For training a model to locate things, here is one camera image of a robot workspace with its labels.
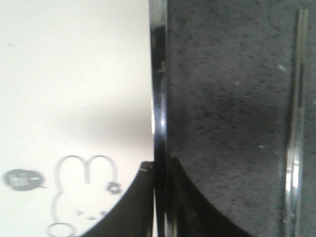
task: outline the curved black edge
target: curved black edge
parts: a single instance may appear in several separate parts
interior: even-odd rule
[[[169,236],[252,237],[220,213],[192,183],[177,158],[168,158]]]
[[[151,237],[154,214],[154,163],[142,162],[121,200],[82,237]]]
[[[152,84],[155,118],[154,155],[155,155],[155,193],[157,205],[158,236],[164,236],[164,201],[162,199],[166,183],[166,72],[165,46],[166,27],[151,29]]]

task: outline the cartoon rabbit sticker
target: cartoon rabbit sticker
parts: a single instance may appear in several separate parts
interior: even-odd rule
[[[58,190],[51,205],[50,237],[78,237],[96,225],[120,198],[118,171],[106,156],[67,156],[55,167]]]

